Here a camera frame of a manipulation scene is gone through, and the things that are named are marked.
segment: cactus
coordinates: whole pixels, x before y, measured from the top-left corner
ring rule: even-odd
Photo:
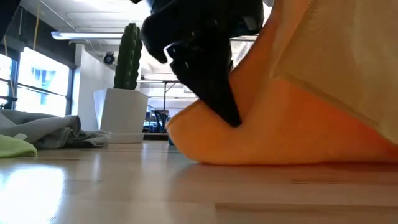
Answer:
[[[113,88],[136,89],[141,50],[140,29],[135,24],[129,24],[120,42]]]

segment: wooden floor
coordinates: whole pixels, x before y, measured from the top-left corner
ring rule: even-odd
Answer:
[[[195,164],[165,142],[0,160],[0,223],[398,223],[398,166]]]

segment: white pot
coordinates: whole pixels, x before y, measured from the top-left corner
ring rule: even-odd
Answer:
[[[108,88],[94,92],[98,129],[111,132],[110,143],[141,143],[148,96],[136,90]]]

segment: green cloth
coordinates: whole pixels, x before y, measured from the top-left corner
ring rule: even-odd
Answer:
[[[35,157],[37,149],[24,140],[0,135],[0,159],[11,157]]]

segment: gray cloth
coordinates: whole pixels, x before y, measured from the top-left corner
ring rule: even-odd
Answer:
[[[103,147],[109,142],[104,131],[82,131],[78,116],[57,117],[40,113],[0,110],[0,134],[25,134],[37,149]]]

